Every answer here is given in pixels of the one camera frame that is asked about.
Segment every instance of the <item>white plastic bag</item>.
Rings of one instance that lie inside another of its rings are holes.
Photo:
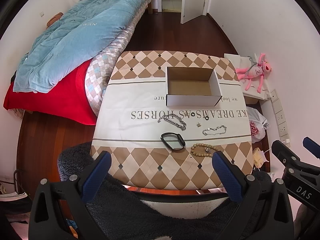
[[[268,128],[268,120],[258,112],[257,109],[247,107],[252,143],[261,141],[265,136],[265,130]]]

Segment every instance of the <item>wooden floor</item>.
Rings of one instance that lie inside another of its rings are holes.
[[[179,13],[144,14],[126,50],[173,50],[217,57],[223,57],[224,53],[236,54],[212,19],[200,16],[182,25]],[[33,197],[42,178],[59,181],[59,153],[92,140],[94,129],[95,126],[63,117],[25,113],[17,150],[17,168],[22,170],[19,180],[24,190]],[[171,194],[185,193],[171,191]]]

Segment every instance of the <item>blue gripper pad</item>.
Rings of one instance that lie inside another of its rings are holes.
[[[320,146],[315,141],[311,140],[309,137],[305,137],[302,144],[303,147],[320,159]]]
[[[240,203],[243,199],[243,189],[236,176],[226,164],[226,161],[229,162],[226,157],[223,159],[218,152],[215,152],[212,157],[212,166],[225,187],[231,201]]]
[[[84,203],[88,203],[93,200],[111,167],[111,155],[106,151],[104,152],[105,154],[103,154],[102,158],[98,157],[95,160],[95,162],[97,161],[98,163],[96,165],[95,162],[93,163],[95,167],[82,186],[81,199]]]

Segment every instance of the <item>red bed sheet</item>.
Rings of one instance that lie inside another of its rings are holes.
[[[89,64],[90,60],[82,63],[48,93],[13,92],[12,82],[4,99],[4,108],[22,108],[95,125],[97,117],[89,105],[84,88],[84,78]]]

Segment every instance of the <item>table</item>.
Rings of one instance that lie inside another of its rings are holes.
[[[167,66],[214,68],[222,100],[215,107],[165,105]],[[187,123],[181,131],[158,119],[176,113]],[[208,127],[227,126],[222,135],[204,136]],[[180,133],[186,148],[172,152],[160,140],[164,132]],[[253,167],[249,119],[233,65],[225,58],[179,51],[126,51],[119,57],[108,83],[91,155],[111,153],[109,173],[123,184],[156,189],[194,190],[222,187],[212,158],[190,153],[194,143],[215,145],[244,174]]]

